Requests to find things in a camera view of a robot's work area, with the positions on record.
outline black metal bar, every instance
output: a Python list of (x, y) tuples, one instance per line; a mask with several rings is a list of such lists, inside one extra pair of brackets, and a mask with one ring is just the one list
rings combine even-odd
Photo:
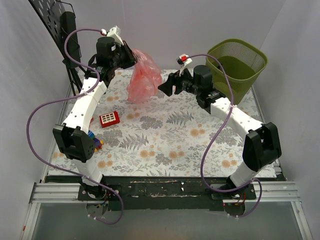
[(76, 95), (76, 91), (75, 91), (75, 87), (74, 87), (74, 84), (73, 84), (73, 81), (72, 81), (72, 78), (71, 78), (70, 68), (68, 68), (67, 65), (65, 66), (65, 68), (66, 68), (66, 72), (68, 73), (68, 77), (69, 77), (69, 81), (70, 81), (70, 85), (71, 85), (73, 96), (75, 96)]
[(81, 88), (82, 88), (82, 82), (78, 76), (78, 73), (76, 71), (75, 68), (70, 69), (70, 72), (72, 74), (73, 80), (76, 83), (76, 88), (78, 89), (79, 93), (81, 92)]
[(81, 65), (79, 65), (79, 68), (81, 69), (82, 72), (86, 73), (86, 70)]
[[(165, 209), (206, 209), (209, 211), (224, 211), (222, 200), (212, 200), (208, 196), (186, 197), (149, 197), (149, 196), (123, 196), (126, 210), (165, 210)], [(119, 201), (109, 201), (109, 211), (120, 211)]]
[[(104, 176), (105, 181), (108, 184), (117, 184), (117, 183), (123, 183), (123, 182), (132, 182), (132, 181), (141, 181), (142, 179), (154, 179), (156, 181), (160, 181), (163, 179), (177, 179), (179, 181), (185, 180), (199, 180), (201, 181), (200, 177), (144, 177), (144, 176)], [(205, 178), (209, 184), (224, 184), (226, 183), (226, 177), (206, 177)], [(276, 177), (259, 177), (259, 180), (261, 182), (272, 182), (272, 181), (286, 181), (286, 178), (284, 175), (278, 174)], [(72, 184), (72, 183), (78, 183), (81, 181), (80, 176), (64, 176), (64, 175), (47, 175), (45, 177), (46, 183), (59, 183), (59, 184)]]
[(73, 12), (73, 14), (74, 14), (74, 18), (76, 18), (75, 10), (74, 10), (74, 7), (72, 6), (72, 4), (71, 4), (71, 3), (64, 2), (64, 1), (59, 1), (59, 0), (56, 0), (56, 1), (57, 1), (57, 2), (59, 2), (59, 3), (62, 3), (62, 4), (70, 5), (70, 6), (71, 6), (71, 8), (72, 8), (72, 12)]

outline cable tie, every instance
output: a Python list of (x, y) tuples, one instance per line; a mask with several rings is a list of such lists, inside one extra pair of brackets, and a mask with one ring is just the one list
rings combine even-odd
[(237, 107), (238, 107), (237, 105), (231, 105), (231, 104), (229, 104), (228, 110), (230, 110), (230, 109), (235, 109), (235, 108), (237, 108)]
[(95, 98), (95, 95), (91, 94), (91, 92), (86, 92), (86, 91), (84, 91), (83, 94), (84, 94), (85, 96), (90, 96), (90, 97), (92, 97), (93, 100), (95, 101), (95, 103), (96, 103), (97, 105), (99, 104), (99, 101)]

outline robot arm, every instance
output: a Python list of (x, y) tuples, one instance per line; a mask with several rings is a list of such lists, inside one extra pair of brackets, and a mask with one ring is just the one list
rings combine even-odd
[(224, 121), (232, 107), (232, 114), (227, 124), (244, 140), (243, 163), (228, 177), (227, 184), (221, 189), (239, 187), (261, 171), (268, 164), (273, 163), (282, 154), (278, 129), (272, 123), (264, 124), (245, 114), (236, 106), (231, 106), (226, 96), (213, 88), (212, 74), (205, 65), (198, 65), (193, 70), (193, 76), (186, 68), (190, 63), (182, 55), (178, 58), (181, 70), (171, 73), (165, 83), (158, 87), (167, 96), (180, 94), (182, 91), (196, 95), (196, 100), (202, 109)]
[[(90, 120), (102, 95), (106, 92), (118, 68), (126, 69), (136, 64), (133, 52), (123, 41), (120, 29), (114, 26), (109, 32), (102, 29), (104, 36), (96, 43), (96, 54), (88, 65), (95, 68), (100, 75), (100, 82), (90, 93), (75, 102), (70, 114), (62, 125), (56, 125), (53, 135), (61, 153), (71, 159), (78, 171), (87, 178), (100, 183), (103, 175), (92, 158), (95, 142), (88, 136)], [(97, 81), (96, 73), (88, 70), (81, 89), (81, 94), (89, 90)], [(88, 190), (92, 198), (100, 199), (105, 190), (83, 177), (81, 184)]]

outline floral tablecloth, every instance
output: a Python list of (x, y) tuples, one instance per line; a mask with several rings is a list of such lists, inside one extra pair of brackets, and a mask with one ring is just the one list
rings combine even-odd
[[(163, 81), (174, 71), (163, 70)], [(93, 155), (99, 170), (105, 176), (199, 177), (203, 152), (222, 121), (201, 109), (195, 96), (186, 92), (167, 97), (158, 91), (145, 103), (127, 101), (131, 75), (132, 70), (116, 72), (93, 114), (90, 130), (104, 141), (102, 149)], [(73, 105), (68, 104), (66, 116)], [(238, 107), (261, 121), (252, 90)], [(112, 111), (118, 112), (120, 123), (102, 128), (99, 116)], [(243, 145), (230, 127), (224, 128), (205, 160), (205, 176), (227, 177), (233, 173), (242, 162)], [(77, 172), (58, 147), (51, 161)], [(48, 175), (69, 173), (50, 168)], [(269, 165), (258, 176), (274, 178), (276, 173)]]

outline green mesh basket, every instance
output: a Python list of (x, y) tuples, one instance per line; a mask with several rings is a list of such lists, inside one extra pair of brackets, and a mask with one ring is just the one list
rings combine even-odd
[[(227, 39), (208, 51), (222, 64), (230, 82), (234, 104), (238, 104), (265, 69), (268, 59), (259, 49), (240, 39)], [(230, 91), (223, 72), (210, 57), (206, 65), (211, 69), (213, 86), (230, 99)]]

